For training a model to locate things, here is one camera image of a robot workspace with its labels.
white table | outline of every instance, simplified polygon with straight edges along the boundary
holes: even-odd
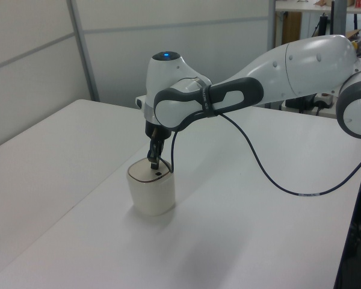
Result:
[[[328,189],[361,160],[361,140],[333,119],[256,107],[229,116],[288,189]],[[268,182],[230,123],[203,119],[176,142],[176,208],[145,217],[132,208],[126,171],[147,150],[9,264],[0,288],[333,288],[361,169],[326,196],[291,196]]]
[[[314,3],[318,0],[308,0],[308,2],[297,2],[297,0],[276,1],[276,11],[291,11],[291,12],[330,12],[330,6],[318,6]],[[348,14],[361,14],[361,8],[347,7]]]
[[[0,271],[147,143],[142,131],[138,110],[76,101],[0,146]]]

black joint ring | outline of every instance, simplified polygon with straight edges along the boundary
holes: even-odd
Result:
[[[210,86],[211,85],[207,85],[200,89],[200,94],[202,96],[202,110],[206,117],[216,116],[209,96]]]

electrical cable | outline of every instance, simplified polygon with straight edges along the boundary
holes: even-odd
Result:
[[[241,134],[245,137],[245,139],[247,140],[248,145],[250,146],[251,151],[253,152],[253,155],[258,163],[258,166],[261,168],[262,172],[264,173],[264,175],[269,179],[269,181],[275,185],[277,188],[279,188],[280,190],[284,191],[285,193],[288,194],[292,194],[294,196],[299,196],[299,197],[314,197],[314,196],[323,196],[325,194],[329,194],[332,191],[337,190],[339,187],[343,186],[347,181],[349,181],[349,179],[361,168],[361,162],[358,164],[358,166],[342,181],[340,182],[338,185],[336,185],[333,188],[330,188],[329,190],[326,191],[322,191],[320,193],[312,193],[312,194],[300,194],[300,193],[295,193],[293,191],[289,191],[283,187],[281,187],[279,184],[277,184],[270,176],[269,174],[266,172],[266,170],[264,169],[263,165],[261,164],[261,162],[259,161],[259,158],[257,156],[257,153],[254,150],[254,147],[250,141],[250,139],[248,138],[247,134],[241,129],[241,127],[239,127],[239,125],[237,125],[232,119],[230,119],[229,117],[225,116],[224,114],[220,114],[221,117],[223,117],[224,119],[228,120],[232,125],[234,125],[240,132]]]
[[[190,114],[188,117],[186,117],[183,121],[181,121],[181,123],[179,124],[178,128],[175,130],[174,136],[173,136],[173,141],[171,142],[171,167],[167,164],[167,162],[165,162],[161,157],[159,157],[159,159],[165,164],[165,166],[168,168],[168,170],[170,171],[170,173],[174,172],[174,145],[175,145],[175,139],[176,136],[178,135],[178,132],[181,130],[183,124],[189,120],[190,118],[192,118],[193,116],[203,113],[203,110],[199,110],[199,111],[195,111],[194,113]]]
[[[318,106],[317,112],[315,113],[315,116],[318,116],[319,111],[322,109],[321,105]]]
[[[170,171],[170,173],[174,172],[174,144],[175,144],[175,139],[176,136],[178,134],[178,132],[181,130],[182,125],[192,116],[195,116],[196,114],[199,113],[203,113],[203,111],[196,111],[193,114],[190,114],[188,117],[186,117],[178,126],[177,130],[174,133],[173,136],[173,141],[171,143],[171,167],[160,157],[159,159],[166,165],[166,167],[168,168],[168,170]],[[224,114],[220,113],[219,116],[223,117],[224,119],[226,119],[227,121],[229,121],[233,126],[235,126],[240,133],[244,136],[244,138],[246,139],[248,145],[250,146],[251,151],[253,152],[253,155],[258,163],[258,166],[260,167],[261,171],[264,173],[264,175],[268,178],[268,180],[275,185],[277,188],[279,188],[281,191],[284,191],[285,193],[288,194],[292,194],[294,196],[299,196],[299,197],[314,197],[314,196],[323,196],[325,194],[329,194],[335,190],[337,190],[339,187],[343,186],[347,181],[349,181],[351,179],[351,177],[361,168],[361,162],[357,165],[357,167],[342,181],[340,182],[338,185],[334,186],[333,188],[330,188],[326,191],[322,191],[320,193],[311,193],[311,194],[301,194],[301,193],[296,193],[293,191],[289,191],[283,187],[281,187],[279,184],[277,184],[272,178],[271,176],[269,176],[269,174],[266,172],[266,170],[264,169],[263,165],[261,164],[261,161],[258,158],[258,155],[249,139],[249,137],[247,136],[247,134],[242,130],[242,128],[237,125],[231,118],[225,116]]]

white cup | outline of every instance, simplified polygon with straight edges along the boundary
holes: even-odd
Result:
[[[153,170],[147,158],[129,167],[127,180],[134,207],[143,214],[157,216],[175,205],[174,174],[163,162]]]

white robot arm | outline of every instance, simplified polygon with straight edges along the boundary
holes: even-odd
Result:
[[[144,111],[146,134],[152,140],[154,131],[154,136],[164,141],[170,131],[184,129],[203,117],[314,93],[339,96],[336,114],[340,126],[361,138],[361,58],[344,36],[279,46],[214,85],[179,54],[161,52],[150,60],[146,85],[147,95],[137,98],[137,105]],[[156,158],[160,152],[152,155]]]

